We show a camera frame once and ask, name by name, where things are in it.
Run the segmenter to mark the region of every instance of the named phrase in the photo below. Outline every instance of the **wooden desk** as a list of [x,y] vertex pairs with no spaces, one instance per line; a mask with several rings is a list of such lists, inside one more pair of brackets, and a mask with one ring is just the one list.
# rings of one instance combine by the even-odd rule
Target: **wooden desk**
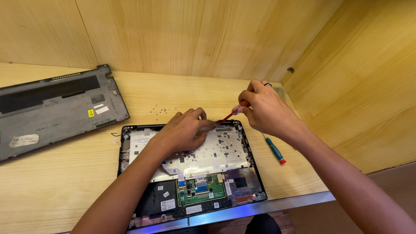
[[[0,63],[0,87],[75,73],[83,68]],[[72,137],[0,164],[2,233],[58,233],[73,228],[115,180],[120,143],[110,133],[131,124],[167,123],[178,111],[202,107],[209,119],[229,114],[248,80],[113,72],[131,115],[129,120]],[[272,82],[274,87],[280,83]],[[286,102],[293,107],[286,94]],[[156,115],[154,110],[165,109]],[[288,163],[280,166],[263,136],[245,127],[269,199],[327,191],[308,161],[272,137]]]

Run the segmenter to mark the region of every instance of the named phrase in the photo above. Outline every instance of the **laptop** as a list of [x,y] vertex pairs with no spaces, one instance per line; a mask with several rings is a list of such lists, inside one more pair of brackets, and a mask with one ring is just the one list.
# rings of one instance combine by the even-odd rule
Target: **laptop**
[[0,161],[130,118],[110,67],[0,88]]
[[[163,126],[122,128],[117,176]],[[165,159],[149,181],[128,230],[265,200],[243,125],[229,120],[209,131],[196,150]]]

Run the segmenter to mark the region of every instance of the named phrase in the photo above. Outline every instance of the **wooden surface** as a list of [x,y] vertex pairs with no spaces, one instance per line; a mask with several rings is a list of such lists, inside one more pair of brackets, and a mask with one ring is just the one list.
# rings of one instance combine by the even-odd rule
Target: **wooden surface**
[[[268,214],[275,219],[282,234],[296,234],[287,210],[275,211]],[[247,225],[251,222],[253,217],[254,216],[248,216],[240,219],[208,224],[206,225],[208,234],[244,234]]]
[[[86,69],[0,63],[0,87]],[[124,125],[167,123],[177,111],[202,107],[219,120],[236,105],[248,80],[113,72],[129,120],[72,137],[0,164],[2,233],[69,231],[116,178],[120,143],[111,132]],[[273,82],[274,87],[280,83]],[[286,101],[293,108],[289,97]],[[153,108],[170,109],[155,115]],[[288,163],[280,166],[263,136],[242,122],[269,199],[327,191],[306,159],[271,137]]]
[[0,22],[0,62],[98,65],[75,0],[2,0]]
[[[416,220],[416,162],[369,175]],[[289,210],[296,234],[362,234],[337,201]]]
[[280,81],[343,0],[78,0],[113,70]]
[[302,119],[364,173],[416,160],[415,12],[347,0],[283,80]]

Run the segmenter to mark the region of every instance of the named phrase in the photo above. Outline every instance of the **yellow sticker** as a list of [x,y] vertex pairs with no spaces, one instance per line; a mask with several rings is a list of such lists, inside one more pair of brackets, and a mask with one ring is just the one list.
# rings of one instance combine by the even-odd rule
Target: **yellow sticker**
[[88,110],[88,117],[94,116],[94,110]]

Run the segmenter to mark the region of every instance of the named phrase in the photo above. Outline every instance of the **green circuit board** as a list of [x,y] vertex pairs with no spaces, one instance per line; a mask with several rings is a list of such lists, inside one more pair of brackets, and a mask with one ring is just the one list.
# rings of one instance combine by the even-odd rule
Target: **green circuit board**
[[186,180],[185,187],[182,188],[179,187],[178,181],[176,181],[179,206],[182,206],[181,191],[184,192],[185,205],[226,197],[224,183],[218,181],[217,174],[207,175],[205,181],[208,191],[203,191],[202,193],[198,193],[200,192],[198,190],[201,188],[205,189],[205,187],[196,187],[195,179]]

